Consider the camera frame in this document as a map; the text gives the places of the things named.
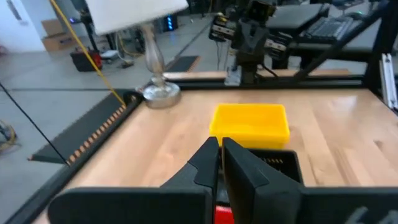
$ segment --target black metal frame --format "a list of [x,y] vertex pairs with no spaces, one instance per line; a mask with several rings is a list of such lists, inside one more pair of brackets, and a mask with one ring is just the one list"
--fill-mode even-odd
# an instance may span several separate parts
[[[395,37],[398,34],[398,14],[393,10],[398,8],[398,1],[386,0],[386,6],[376,9],[370,16],[365,18],[362,24],[347,34],[342,40],[323,52],[307,68],[298,71],[294,77],[279,77],[278,79],[262,78],[259,83],[241,86],[225,86],[222,78],[200,78],[189,80],[171,80],[177,83],[182,90],[271,90],[271,89],[327,89],[327,88],[368,88],[375,95],[381,96],[381,75],[379,61],[382,53],[391,53]],[[333,57],[349,41],[359,33],[382,18],[382,24],[377,33],[376,42],[373,47],[372,57],[369,58],[368,67],[364,75],[350,76],[316,76],[309,77],[308,74],[321,65],[329,57]],[[43,187],[31,196],[28,201],[8,219],[6,223],[31,223],[44,210],[51,199],[61,191],[74,175],[90,160],[112,136],[119,125],[140,105],[142,98],[132,100],[125,113],[104,134],[98,138],[92,148],[78,158],[70,167],[64,167],[57,172]]]

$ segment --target cardboard box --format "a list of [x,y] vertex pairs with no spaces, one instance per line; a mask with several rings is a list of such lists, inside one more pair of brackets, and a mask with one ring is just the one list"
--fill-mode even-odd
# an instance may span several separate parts
[[55,34],[43,39],[44,47],[47,51],[62,50],[76,44],[75,39],[70,34]]
[[62,24],[58,19],[42,21],[42,25],[47,36],[64,33]]

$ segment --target red object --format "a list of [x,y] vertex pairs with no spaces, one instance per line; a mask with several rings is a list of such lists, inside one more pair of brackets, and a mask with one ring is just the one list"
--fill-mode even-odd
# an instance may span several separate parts
[[95,52],[93,54],[91,54],[94,60],[95,65],[100,68],[102,67],[102,61],[101,61],[101,56],[98,52]]
[[233,224],[234,218],[232,216],[232,210],[228,207],[216,207],[216,221],[215,224]]

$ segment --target white wall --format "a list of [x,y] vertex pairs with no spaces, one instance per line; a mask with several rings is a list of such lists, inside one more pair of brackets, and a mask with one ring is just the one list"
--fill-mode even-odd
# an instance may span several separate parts
[[21,0],[12,0],[23,22],[19,22],[8,8],[6,0],[0,0],[0,45],[11,53],[45,50],[33,22]]
[[39,33],[40,38],[44,38],[47,36],[45,32],[42,21],[48,19],[56,19],[57,15],[54,12],[54,9],[51,6],[49,0],[20,0],[26,12],[28,13],[33,26],[36,28]]

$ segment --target white lampshade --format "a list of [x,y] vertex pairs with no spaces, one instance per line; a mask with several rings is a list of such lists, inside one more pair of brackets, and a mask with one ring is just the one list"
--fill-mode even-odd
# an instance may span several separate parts
[[97,34],[151,21],[188,7],[186,0],[86,0]]

